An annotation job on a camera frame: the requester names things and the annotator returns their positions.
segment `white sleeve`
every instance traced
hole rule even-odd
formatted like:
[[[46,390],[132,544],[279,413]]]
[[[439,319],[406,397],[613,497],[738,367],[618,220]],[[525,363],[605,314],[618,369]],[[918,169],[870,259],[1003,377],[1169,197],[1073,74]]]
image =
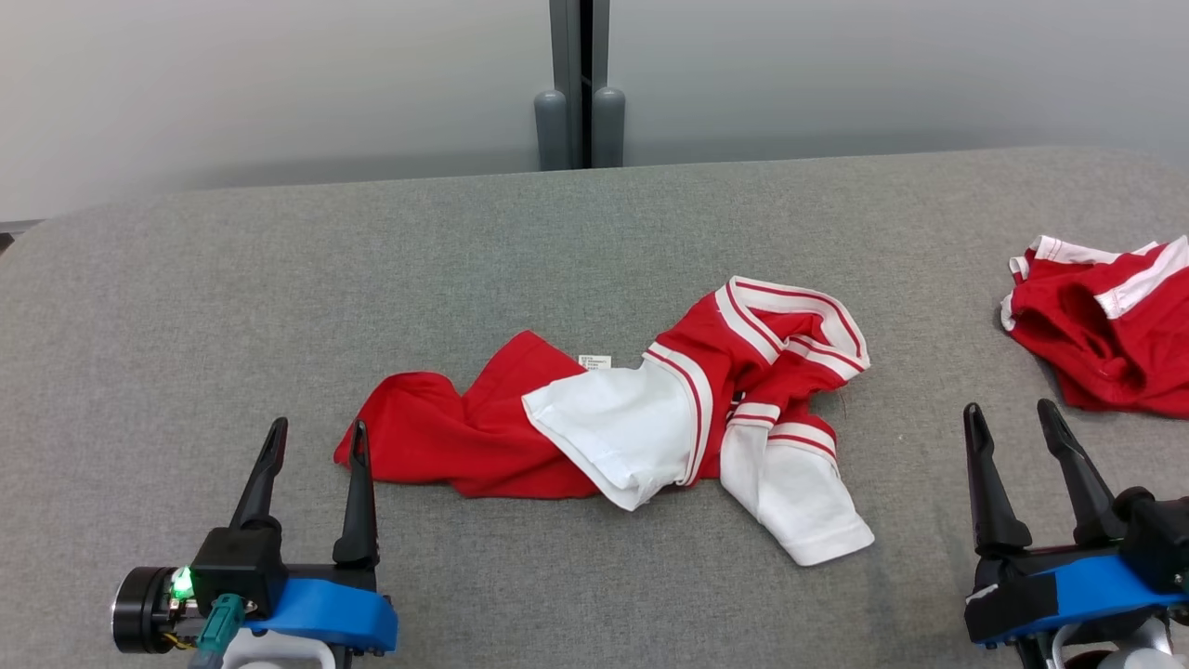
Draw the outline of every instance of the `white sleeve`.
[[[801,566],[842,557],[875,541],[838,476],[833,448],[825,433],[788,423],[770,433],[730,424],[723,437],[723,487]]]
[[[621,509],[681,480],[694,443],[686,387],[667,370],[597,370],[523,398],[529,423]]]

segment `cable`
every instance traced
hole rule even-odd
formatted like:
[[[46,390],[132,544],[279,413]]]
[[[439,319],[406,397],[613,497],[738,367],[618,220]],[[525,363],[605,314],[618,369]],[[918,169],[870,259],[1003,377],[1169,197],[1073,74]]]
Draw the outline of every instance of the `cable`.
[[[183,642],[182,639],[177,638],[177,635],[172,635],[170,632],[163,632],[162,636],[165,637],[166,639],[169,639],[170,643],[174,644],[174,648],[176,648],[178,650],[194,650],[193,645],[190,645],[190,644]]]

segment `red stripe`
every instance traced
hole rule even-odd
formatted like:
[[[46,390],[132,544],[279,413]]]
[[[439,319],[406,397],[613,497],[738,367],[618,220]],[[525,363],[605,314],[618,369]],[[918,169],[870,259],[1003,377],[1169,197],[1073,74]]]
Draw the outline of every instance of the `red stripe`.
[[[773,425],[776,424],[776,419],[775,418],[770,418],[770,417],[767,417],[767,416],[754,416],[754,415],[750,415],[750,414],[736,414],[731,418],[731,421],[736,421],[736,419],[738,419],[738,421],[743,421],[743,419],[746,419],[746,421],[763,421],[765,423],[772,423]]]
[[[772,337],[769,337],[768,333],[765,332],[765,329],[766,329],[765,327],[760,327],[760,326],[757,326],[755,323],[755,316],[751,315],[751,311],[748,310],[748,309],[744,309],[743,307],[740,305],[738,302],[735,301],[735,291],[731,290],[730,284],[726,285],[726,298],[730,299],[731,301],[731,305],[735,307],[735,313],[740,314],[740,317],[742,317],[744,322],[747,322],[748,324],[751,326],[753,329],[755,329],[756,332],[759,332],[760,336],[763,337],[763,340],[766,342],[768,342],[769,345],[772,345],[772,348],[775,349],[778,354],[780,352],[785,351],[785,347],[782,347],[782,346],[778,345],[776,342],[772,341]]]
[[[809,297],[811,299],[817,299],[819,302],[825,302],[833,308],[833,311],[838,314],[838,318],[842,320],[842,326],[847,328],[847,334],[850,334],[850,341],[855,343],[855,358],[863,358],[863,348],[858,343],[858,336],[855,330],[850,327],[850,318],[843,315],[842,309],[838,308],[838,302],[832,297],[823,297],[822,295],[813,295],[812,292],[798,292],[797,290],[780,290],[779,288],[768,288],[767,285],[756,285],[755,283],[748,283],[746,280],[736,282],[737,285],[742,288],[750,288],[753,290],[760,290],[763,292],[773,292],[775,295],[788,295],[789,297]]]
[[[694,456],[697,455],[697,452],[700,450],[699,447],[702,446],[702,400],[698,399],[698,390],[693,386],[693,379],[690,378],[690,374],[686,373],[686,371],[681,370],[673,361],[656,355],[655,353],[652,352],[652,349],[646,351],[644,355],[646,356],[653,356],[654,359],[656,359],[658,362],[662,362],[662,364],[672,367],[673,370],[678,371],[678,373],[685,379],[686,385],[688,385],[690,395],[693,396],[693,408],[694,408],[694,411],[697,412],[697,416],[693,417],[693,425],[694,425],[693,449],[694,449],[694,453],[690,454],[690,467],[692,468],[693,467],[693,462],[697,460],[697,457],[694,457]],[[688,486],[697,478],[698,478],[698,473],[691,471],[690,472],[690,481],[686,485]]]
[[[838,462],[838,455],[837,454],[835,454],[828,447],[823,447],[822,444],[819,444],[819,443],[817,443],[817,442],[814,442],[812,440],[806,440],[805,437],[798,437],[797,435],[773,435],[773,436],[768,437],[769,442],[773,441],[773,440],[785,440],[787,442],[798,442],[800,444],[806,444],[806,446],[813,447],[814,449],[819,449],[822,452],[825,452],[826,454],[830,455],[831,460],[833,460],[835,462]]]
[[[849,358],[847,358],[847,356],[844,356],[842,354],[837,354],[837,353],[828,351],[828,349],[817,349],[813,346],[811,346],[809,342],[806,342],[805,340],[795,340],[795,341],[799,342],[806,349],[809,349],[809,351],[811,351],[811,352],[813,352],[816,354],[822,354],[822,355],[825,355],[825,356],[833,356],[833,358],[841,360],[842,362],[849,365],[850,367],[854,367],[857,372],[860,372],[860,373],[863,372],[863,367],[861,365],[858,365],[857,362],[850,360]]]

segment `red and white shirt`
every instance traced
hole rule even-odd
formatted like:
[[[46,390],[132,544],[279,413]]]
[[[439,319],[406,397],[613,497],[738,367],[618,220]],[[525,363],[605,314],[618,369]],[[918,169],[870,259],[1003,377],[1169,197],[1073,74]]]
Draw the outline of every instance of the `red and white shirt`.
[[[869,366],[862,332],[833,297],[735,277],[661,333],[640,368],[555,381],[524,396],[524,408],[628,511],[721,465],[723,486],[794,560],[814,564],[873,537],[838,478],[833,431],[809,414],[809,398]]]
[[[1038,236],[1009,267],[1004,328],[1065,403],[1189,418],[1189,240],[1112,253]]]
[[[870,366],[841,302],[734,277],[642,358],[636,370],[584,372],[522,332],[463,396],[438,374],[390,377],[359,412],[372,474],[448,481],[468,497],[602,492],[631,511],[722,468],[724,487],[803,564],[872,542],[838,478],[833,431],[809,414],[811,395]]]

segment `white plastic part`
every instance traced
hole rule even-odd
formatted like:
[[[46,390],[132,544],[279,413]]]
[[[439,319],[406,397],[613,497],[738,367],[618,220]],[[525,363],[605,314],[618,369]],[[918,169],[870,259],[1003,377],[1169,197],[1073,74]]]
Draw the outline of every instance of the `white plastic part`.
[[[240,630],[224,655],[224,669],[282,669],[272,659],[316,659],[322,669],[335,669],[334,654],[322,642],[269,632],[256,637]]]
[[[1099,663],[1099,669],[1184,669],[1184,665],[1155,648],[1132,648],[1112,652]]]

